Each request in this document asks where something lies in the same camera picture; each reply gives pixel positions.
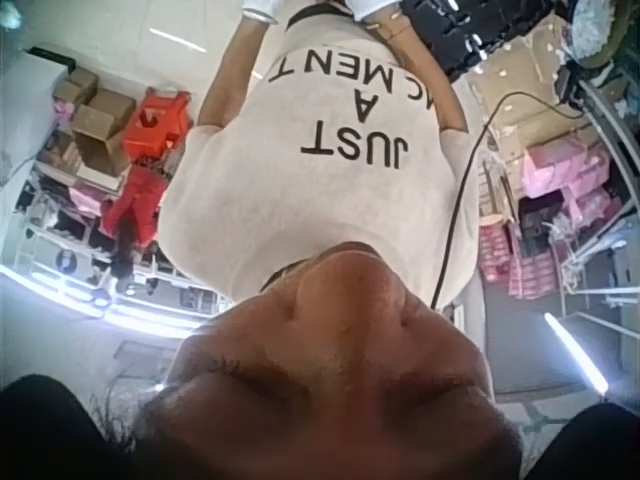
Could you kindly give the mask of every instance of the nose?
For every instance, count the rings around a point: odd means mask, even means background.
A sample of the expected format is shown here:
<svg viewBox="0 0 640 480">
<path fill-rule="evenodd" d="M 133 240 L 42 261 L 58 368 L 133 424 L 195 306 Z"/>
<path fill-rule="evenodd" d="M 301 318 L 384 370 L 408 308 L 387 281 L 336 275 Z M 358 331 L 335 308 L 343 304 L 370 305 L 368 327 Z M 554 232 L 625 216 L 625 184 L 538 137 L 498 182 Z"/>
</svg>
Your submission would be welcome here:
<svg viewBox="0 0 640 480">
<path fill-rule="evenodd" d="M 338 248 L 300 279 L 296 328 L 312 339 L 312 350 L 323 357 L 317 360 L 355 374 L 367 360 L 388 358 L 389 349 L 398 347 L 407 296 L 375 252 Z"/>
</svg>

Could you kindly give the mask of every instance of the black cable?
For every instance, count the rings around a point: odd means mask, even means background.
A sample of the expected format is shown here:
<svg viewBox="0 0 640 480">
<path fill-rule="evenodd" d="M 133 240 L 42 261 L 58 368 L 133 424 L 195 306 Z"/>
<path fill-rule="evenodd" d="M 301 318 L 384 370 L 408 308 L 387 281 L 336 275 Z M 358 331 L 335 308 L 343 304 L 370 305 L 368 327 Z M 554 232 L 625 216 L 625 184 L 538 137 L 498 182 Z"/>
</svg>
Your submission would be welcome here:
<svg viewBox="0 0 640 480">
<path fill-rule="evenodd" d="M 2 182 L 0 182 L 0 190 L 2 190 L 4 187 L 6 187 L 7 185 L 9 185 L 9 182 L 11 182 L 11 180 L 13 180 L 13 178 L 18 174 L 18 172 L 20 170 L 22 170 L 22 168 L 28 164 L 31 160 L 35 160 L 36 155 L 32 155 L 29 158 L 23 160 L 22 162 L 20 162 L 20 164 L 13 169 L 13 171 L 9 174 L 9 176 L 3 180 Z"/>
<path fill-rule="evenodd" d="M 451 256 L 451 247 L 453 245 L 453 234 L 454 234 L 454 231 L 455 231 L 455 228 L 456 228 L 456 223 L 457 223 L 457 220 L 458 220 L 458 214 L 460 213 L 460 205 L 462 204 L 462 197 L 464 196 L 464 189 L 465 189 L 465 186 L 467 185 L 467 179 L 469 178 L 469 173 L 471 172 L 471 167 L 473 166 L 473 163 L 474 163 L 473 161 L 475 160 L 475 156 L 476 156 L 476 153 L 478 152 L 478 148 L 480 148 L 480 145 L 482 144 L 482 140 L 484 140 L 484 137 L 486 136 L 487 132 L 489 131 L 489 128 L 493 124 L 493 121 L 495 120 L 496 116 L 498 115 L 498 112 L 500 112 L 500 108 L 502 107 L 504 102 L 506 102 L 511 97 L 516 97 L 516 96 L 519 96 L 519 95 L 521 95 L 523 97 L 531 98 L 531 99 L 535 100 L 536 102 L 544 105 L 547 109 L 554 111 L 555 113 L 557 113 L 561 117 L 568 118 L 570 120 L 578 120 L 578 119 L 580 119 L 580 118 L 582 118 L 584 116 L 584 114 L 567 115 L 566 113 L 560 111 L 556 106 L 551 105 L 550 103 L 547 103 L 544 100 L 536 97 L 535 95 L 532 95 L 532 94 L 527 93 L 527 92 L 521 92 L 521 91 L 511 92 L 511 93 L 506 94 L 504 97 L 502 97 L 500 99 L 500 101 L 496 105 L 496 108 L 493 110 L 493 113 L 491 113 L 491 116 L 489 116 L 489 120 L 487 120 L 487 122 L 484 124 L 484 127 L 482 128 L 482 131 L 480 132 L 480 135 L 478 136 L 478 140 L 476 141 L 476 144 L 474 145 L 473 149 L 471 150 L 471 156 L 469 157 L 469 163 L 467 164 L 467 168 L 464 171 L 464 175 L 462 176 L 462 182 L 460 183 L 460 190 L 458 191 L 458 197 L 456 198 L 456 203 L 455 203 L 455 205 L 453 207 L 453 213 L 451 215 L 451 224 L 449 225 L 449 233 L 447 234 L 447 243 L 445 245 L 444 258 L 442 259 L 442 267 L 440 269 L 440 276 L 438 277 L 438 283 L 436 284 L 436 289 L 435 289 L 435 291 L 433 293 L 433 299 L 431 300 L 431 309 L 432 310 L 435 310 L 437 308 L 438 298 L 440 297 L 440 292 L 442 291 L 442 287 L 444 285 L 444 279 L 445 279 L 445 276 L 447 274 L 447 267 L 449 266 L 449 257 Z"/>
</svg>

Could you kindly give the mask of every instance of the pink packaging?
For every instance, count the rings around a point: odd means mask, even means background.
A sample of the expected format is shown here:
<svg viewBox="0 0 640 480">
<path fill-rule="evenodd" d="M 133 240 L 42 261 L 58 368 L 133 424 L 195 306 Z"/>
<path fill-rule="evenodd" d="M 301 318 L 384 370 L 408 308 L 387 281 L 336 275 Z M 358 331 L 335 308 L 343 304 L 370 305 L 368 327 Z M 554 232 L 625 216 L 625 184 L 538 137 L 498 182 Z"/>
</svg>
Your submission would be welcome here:
<svg viewBox="0 0 640 480">
<path fill-rule="evenodd" d="M 575 199 L 569 192 L 563 192 L 567 200 L 571 226 L 575 230 L 588 227 L 599 218 L 604 218 L 611 197 L 604 188 L 596 188 L 592 192 Z"/>
<path fill-rule="evenodd" d="M 586 146 L 573 134 L 525 150 L 524 191 L 538 198 L 574 181 L 588 167 Z"/>
<path fill-rule="evenodd" d="M 71 132 L 71 120 L 75 112 L 75 105 L 64 100 L 53 100 L 53 112 L 58 129 L 63 132 Z"/>
<path fill-rule="evenodd" d="M 558 289 L 558 277 L 551 249 L 523 258 L 513 236 L 513 256 L 509 265 L 509 295 L 520 300 L 535 300 Z"/>
<path fill-rule="evenodd" d="M 107 199 L 107 196 L 100 190 L 84 184 L 76 184 L 69 188 L 69 195 L 80 213 L 101 216 L 100 205 Z"/>
<path fill-rule="evenodd" d="M 489 283 L 499 282 L 508 275 L 511 252 L 504 223 L 480 226 L 478 266 Z"/>
<path fill-rule="evenodd" d="M 571 192 L 571 196 L 573 198 L 583 197 L 609 180 L 610 162 L 611 157 L 603 147 L 594 147 L 589 150 L 587 168 L 566 186 L 566 189 Z"/>
</svg>

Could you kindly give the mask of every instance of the fluorescent light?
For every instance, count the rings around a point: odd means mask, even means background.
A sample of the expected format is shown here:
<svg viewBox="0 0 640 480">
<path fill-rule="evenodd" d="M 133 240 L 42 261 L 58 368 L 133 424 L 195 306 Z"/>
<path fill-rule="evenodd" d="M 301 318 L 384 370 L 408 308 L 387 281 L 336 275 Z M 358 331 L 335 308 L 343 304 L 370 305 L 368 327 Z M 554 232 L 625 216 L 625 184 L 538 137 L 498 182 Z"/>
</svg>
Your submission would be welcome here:
<svg viewBox="0 0 640 480">
<path fill-rule="evenodd" d="M 201 325 L 200 322 L 195 322 L 193 320 L 169 317 L 167 315 L 158 315 L 148 310 L 127 307 L 126 305 L 114 305 L 113 307 L 111 307 L 111 309 L 113 311 L 116 311 L 117 313 L 121 313 L 129 317 L 141 318 L 150 322 L 167 325 L 169 327 L 188 328 L 190 330 L 194 330 Z"/>
<path fill-rule="evenodd" d="M 171 35 L 170 33 L 162 32 L 160 30 L 156 30 L 155 28 L 150 28 L 149 31 L 154 35 L 166 38 L 167 40 L 171 40 L 172 42 L 180 43 L 185 47 L 192 48 L 193 50 L 197 50 L 198 52 L 207 53 L 207 50 L 205 48 L 202 48 L 200 45 L 196 45 L 195 43 L 191 43 L 187 40 L 184 40 L 183 38 Z"/>
<path fill-rule="evenodd" d="M 53 277 L 50 277 L 49 275 L 45 275 L 44 273 L 40 273 L 40 272 L 34 272 L 31 274 L 31 276 L 36 280 L 38 280 L 39 282 L 44 283 L 48 287 L 55 288 L 55 289 L 59 288 L 64 293 L 68 294 L 69 296 L 77 300 L 82 300 L 83 302 L 90 302 L 93 299 L 90 293 L 83 292 L 82 290 L 68 286 L 65 283 L 64 279 L 53 278 Z"/>
<path fill-rule="evenodd" d="M 145 322 L 135 318 L 118 315 L 112 312 L 107 312 L 104 316 L 104 320 L 118 327 L 135 330 L 140 333 L 147 333 L 149 335 L 155 335 L 157 337 L 184 339 L 191 336 L 192 333 L 191 330 L 169 327 L 166 325 L 161 325 L 159 323 Z"/>
<path fill-rule="evenodd" d="M 23 277 L 22 275 L 14 272 L 13 270 L 7 268 L 4 265 L 0 265 L 0 273 L 6 275 L 11 280 L 22 285 L 23 287 L 28 288 L 32 292 L 35 292 L 38 295 L 41 295 L 51 300 L 52 302 L 62 305 L 63 307 L 70 308 L 72 310 L 75 310 L 78 313 L 82 313 L 89 317 L 100 318 L 102 316 L 102 312 L 97 308 L 94 308 L 91 305 L 88 305 L 86 303 L 78 302 L 66 295 L 61 295 L 58 292 L 49 290 L 48 288 L 43 287 L 38 283 L 32 282 L 28 278 Z"/>
<path fill-rule="evenodd" d="M 166 325 L 166 324 L 163 325 L 161 323 L 149 322 L 146 320 L 140 320 L 140 319 L 136 319 L 128 316 L 118 315 L 113 312 L 107 312 L 105 314 L 100 309 L 95 308 L 94 306 L 88 303 L 79 302 L 71 298 L 70 296 L 64 295 L 63 293 L 58 293 L 56 291 L 50 290 L 48 287 L 40 285 L 39 283 L 36 283 L 31 279 L 26 278 L 20 275 L 19 273 L 14 272 L 10 268 L 6 267 L 5 265 L 0 265 L 0 274 L 7 276 L 14 282 L 18 283 L 19 285 L 31 290 L 32 292 L 44 298 L 47 298 L 48 300 L 51 300 L 54 303 L 57 303 L 58 305 L 62 305 L 63 307 L 67 307 L 73 311 L 82 313 L 83 315 L 86 315 L 89 317 L 105 320 L 106 322 L 112 325 L 116 325 L 116 326 L 130 329 L 130 330 L 135 330 L 137 332 L 147 333 L 150 335 L 156 335 L 156 336 L 166 337 L 166 338 L 184 339 L 189 337 L 192 334 L 194 328 L 197 328 L 200 326 L 200 324 L 197 322 L 190 322 L 188 320 L 180 320 L 180 319 L 172 319 L 171 317 L 162 317 L 161 320 L 164 320 L 165 322 L 170 324 L 172 323 L 174 325 L 180 325 L 183 327 L 188 326 L 192 328 L 176 328 L 175 326 L 172 326 L 172 325 Z M 131 309 L 131 310 L 133 310 L 133 312 L 136 315 L 140 315 L 142 313 L 142 316 L 148 317 L 149 315 L 151 315 L 153 317 L 153 314 L 150 312 L 144 312 L 138 309 Z"/>
<path fill-rule="evenodd" d="M 560 340 L 562 340 L 562 343 L 567 347 L 567 350 L 569 350 L 569 353 L 571 353 L 576 362 L 578 362 L 578 365 L 582 368 L 582 371 L 589 379 L 589 382 L 591 382 L 591 385 L 593 385 L 593 388 L 600 395 L 604 396 L 604 394 L 607 393 L 607 390 L 609 390 L 609 384 L 602 373 L 600 373 L 600 370 L 598 370 L 595 364 L 591 361 L 587 353 L 582 349 L 578 342 L 576 342 L 571 334 L 562 325 L 560 325 L 560 322 L 556 317 L 550 313 L 545 313 L 544 319 Z"/>
</svg>

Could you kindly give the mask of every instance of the cardboard box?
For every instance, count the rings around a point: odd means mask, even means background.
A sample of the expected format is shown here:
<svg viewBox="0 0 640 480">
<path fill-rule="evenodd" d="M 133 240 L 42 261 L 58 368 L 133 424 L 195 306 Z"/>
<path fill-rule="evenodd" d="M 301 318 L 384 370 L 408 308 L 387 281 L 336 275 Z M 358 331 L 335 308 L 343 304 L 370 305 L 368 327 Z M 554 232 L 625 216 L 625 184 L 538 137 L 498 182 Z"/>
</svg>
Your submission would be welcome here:
<svg viewBox="0 0 640 480">
<path fill-rule="evenodd" d="M 38 160 L 68 173 L 75 173 L 82 163 L 73 137 L 57 130 L 38 154 Z"/>
<path fill-rule="evenodd" d="M 133 98 L 106 89 L 98 90 L 89 104 L 80 105 L 71 127 L 87 167 L 112 177 L 128 167 L 122 129 L 135 108 Z"/>
<path fill-rule="evenodd" d="M 56 86 L 53 97 L 77 107 L 89 101 L 97 90 L 98 76 L 84 68 L 76 68 Z"/>
</svg>

